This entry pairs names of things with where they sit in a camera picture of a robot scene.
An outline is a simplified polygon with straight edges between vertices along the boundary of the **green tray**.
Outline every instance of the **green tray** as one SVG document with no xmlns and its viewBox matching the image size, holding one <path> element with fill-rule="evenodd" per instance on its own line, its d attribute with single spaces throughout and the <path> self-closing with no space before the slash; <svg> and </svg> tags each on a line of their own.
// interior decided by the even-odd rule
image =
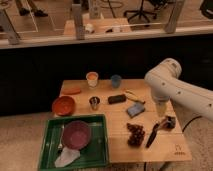
<svg viewBox="0 0 213 171">
<path fill-rule="evenodd" d="M 89 124 L 92 138 L 89 144 L 80 150 L 81 156 L 71 164 L 56 168 L 57 148 L 60 143 L 61 126 L 74 120 Z M 109 163 L 108 140 L 105 116 L 102 114 L 60 117 L 47 121 L 42 144 L 39 166 L 40 171 L 66 171 L 79 168 L 104 167 Z"/>
</svg>

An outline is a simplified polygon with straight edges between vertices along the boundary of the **napkin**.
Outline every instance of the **napkin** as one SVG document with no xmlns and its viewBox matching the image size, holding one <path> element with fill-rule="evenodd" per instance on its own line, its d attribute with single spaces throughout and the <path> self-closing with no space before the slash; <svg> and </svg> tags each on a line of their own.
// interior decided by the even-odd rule
<svg viewBox="0 0 213 171">
<path fill-rule="evenodd" d="M 55 161 L 55 167 L 64 167 L 80 157 L 79 150 L 72 150 L 64 147 L 60 156 Z"/>
</svg>

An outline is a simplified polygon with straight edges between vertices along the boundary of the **purple bowl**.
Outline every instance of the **purple bowl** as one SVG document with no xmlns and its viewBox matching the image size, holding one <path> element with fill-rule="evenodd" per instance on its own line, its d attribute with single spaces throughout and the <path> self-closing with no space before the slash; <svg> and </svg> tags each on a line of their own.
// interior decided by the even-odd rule
<svg viewBox="0 0 213 171">
<path fill-rule="evenodd" d="M 80 150 L 91 140 L 91 128 L 84 121 L 72 121 L 64 128 L 62 143 L 69 149 Z"/>
</svg>

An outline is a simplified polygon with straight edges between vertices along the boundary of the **grapes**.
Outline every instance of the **grapes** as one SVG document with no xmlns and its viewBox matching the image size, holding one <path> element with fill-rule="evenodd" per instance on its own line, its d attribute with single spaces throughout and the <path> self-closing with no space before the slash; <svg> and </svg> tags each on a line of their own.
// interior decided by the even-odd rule
<svg viewBox="0 0 213 171">
<path fill-rule="evenodd" d="M 142 144 L 145 136 L 143 126 L 127 123 L 127 129 L 132 133 L 127 141 L 128 144 L 130 146 L 139 147 Z"/>
</svg>

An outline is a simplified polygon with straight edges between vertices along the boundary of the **plate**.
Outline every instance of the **plate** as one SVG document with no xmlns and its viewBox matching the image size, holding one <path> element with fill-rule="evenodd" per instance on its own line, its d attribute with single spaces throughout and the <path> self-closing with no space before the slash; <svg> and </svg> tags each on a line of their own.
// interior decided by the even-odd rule
<svg viewBox="0 0 213 171">
<path fill-rule="evenodd" d="M 59 116 L 73 114 L 74 110 L 75 101 L 69 96 L 59 97 L 52 104 L 52 112 Z"/>
<path fill-rule="evenodd" d="M 72 121 L 64 128 L 62 144 L 69 149 L 80 150 L 84 148 L 91 139 L 91 128 L 81 120 Z"/>
</svg>

